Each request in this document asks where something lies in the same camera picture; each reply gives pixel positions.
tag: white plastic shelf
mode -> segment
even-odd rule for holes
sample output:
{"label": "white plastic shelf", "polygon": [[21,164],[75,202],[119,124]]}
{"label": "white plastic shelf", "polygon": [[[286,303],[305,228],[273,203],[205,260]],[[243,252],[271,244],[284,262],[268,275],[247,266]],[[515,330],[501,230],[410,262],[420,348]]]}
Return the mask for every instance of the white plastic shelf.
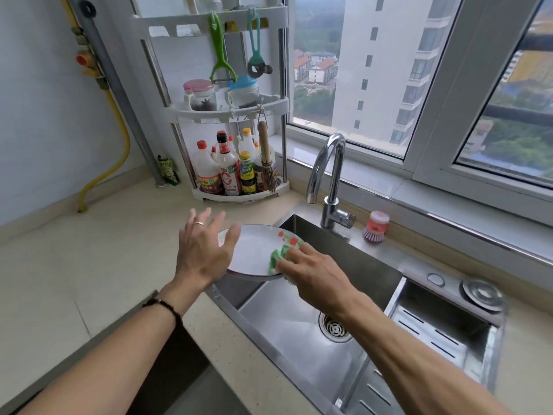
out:
{"label": "white plastic shelf", "polygon": [[205,192],[200,191],[199,188],[192,189],[192,194],[194,198],[199,200],[211,200],[216,202],[232,202],[232,203],[244,203],[244,202],[253,202],[259,201],[264,198],[268,198],[273,195],[284,195],[290,190],[290,182],[282,182],[282,178],[279,176],[280,185],[276,188],[274,192],[264,191],[258,192],[251,195],[238,195],[238,196],[226,196],[226,195],[213,195],[206,194]]}
{"label": "white plastic shelf", "polygon": [[[255,12],[260,19],[266,19],[271,29],[283,29],[288,27],[288,7],[260,7]],[[159,36],[200,36],[209,34],[209,24],[206,14],[187,14],[184,16],[164,16],[142,18],[132,15],[130,26],[138,39],[148,39]],[[248,10],[233,10],[231,12],[217,13],[225,32],[248,31]]]}
{"label": "white plastic shelf", "polygon": [[[217,111],[188,111],[183,103],[173,103],[165,108],[165,117],[169,123],[179,123],[179,119],[197,124],[226,124],[244,119],[257,119],[260,107],[252,106],[242,109],[230,109],[222,99],[222,92],[217,92]],[[290,111],[288,97],[263,95],[265,115],[286,115]]]}

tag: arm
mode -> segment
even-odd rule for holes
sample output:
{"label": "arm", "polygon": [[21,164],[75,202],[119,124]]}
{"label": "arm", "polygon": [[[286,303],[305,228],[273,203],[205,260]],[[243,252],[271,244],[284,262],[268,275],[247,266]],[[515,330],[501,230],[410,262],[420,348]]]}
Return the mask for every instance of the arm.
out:
{"label": "arm", "polygon": [[[158,295],[183,315],[205,287],[220,278],[231,262],[240,227],[233,225],[225,244],[217,234],[225,214],[215,217],[205,210],[196,217],[192,209],[179,233],[179,253],[174,279]],[[159,352],[175,329],[175,318],[155,304],[141,309],[79,363],[59,377],[21,412],[21,415],[125,414],[148,375]]]}
{"label": "arm", "polygon": [[424,343],[396,326],[352,286],[327,255],[302,244],[287,252],[277,270],[300,297],[341,321],[381,371],[407,414],[510,413],[480,384]]}

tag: drain strainer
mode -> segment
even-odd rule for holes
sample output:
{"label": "drain strainer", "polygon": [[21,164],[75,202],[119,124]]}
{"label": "drain strainer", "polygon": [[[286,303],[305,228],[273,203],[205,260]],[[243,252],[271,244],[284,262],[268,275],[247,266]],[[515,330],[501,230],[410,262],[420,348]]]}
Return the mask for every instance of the drain strainer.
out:
{"label": "drain strainer", "polygon": [[351,334],[340,322],[323,313],[319,315],[319,328],[321,328],[322,334],[332,342],[342,343],[351,339]]}

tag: window glass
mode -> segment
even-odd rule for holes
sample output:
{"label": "window glass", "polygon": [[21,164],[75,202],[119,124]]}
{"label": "window glass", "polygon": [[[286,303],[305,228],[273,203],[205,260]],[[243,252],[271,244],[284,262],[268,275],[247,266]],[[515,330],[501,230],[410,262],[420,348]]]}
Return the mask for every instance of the window glass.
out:
{"label": "window glass", "polygon": [[[522,47],[529,34],[553,33],[552,7],[544,0]],[[513,55],[456,161],[553,187],[553,52]]]}
{"label": "window glass", "polygon": [[296,0],[292,124],[404,158],[459,2]]}

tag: bracelet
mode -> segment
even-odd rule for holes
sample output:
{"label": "bracelet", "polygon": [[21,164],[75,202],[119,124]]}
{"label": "bracelet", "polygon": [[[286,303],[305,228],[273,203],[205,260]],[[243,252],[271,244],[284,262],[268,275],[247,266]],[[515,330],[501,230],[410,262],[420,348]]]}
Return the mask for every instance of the bracelet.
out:
{"label": "bracelet", "polygon": [[161,304],[163,307],[169,310],[173,314],[173,316],[175,316],[176,325],[184,327],[183,317],[180,314],[176,313],[175,308],[171,306],[169,303],[167,303],[167,301],[158,300],[156,298],[150,298],[148,301],[146,301],[146,303],[142,307],[144,308],[147,306],[153,306],[154,304]]}

